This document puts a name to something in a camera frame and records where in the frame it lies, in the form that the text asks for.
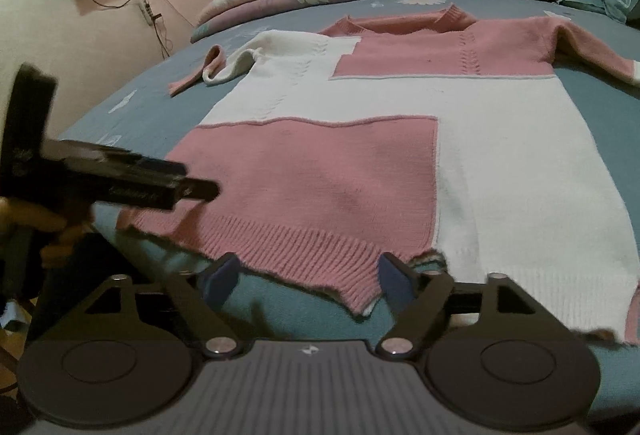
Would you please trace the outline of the person's left hand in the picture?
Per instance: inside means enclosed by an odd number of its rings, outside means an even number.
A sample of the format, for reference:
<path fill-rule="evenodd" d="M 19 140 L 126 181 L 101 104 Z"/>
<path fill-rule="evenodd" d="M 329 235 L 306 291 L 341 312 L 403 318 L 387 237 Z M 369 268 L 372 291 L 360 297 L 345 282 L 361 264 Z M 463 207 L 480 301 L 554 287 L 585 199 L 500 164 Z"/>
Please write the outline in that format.
<path fill-rule="evenodd" d="M 16 229 L 35 229 L 50 240 L 39 253 L 44 267 L 61 266 L 72 255 L 75 244 L 88 233 L 94 221 L 93 208 L 81 217 L 55 214 L 35 204 L 1 198 L 1 249 L 12 241 Z"/>

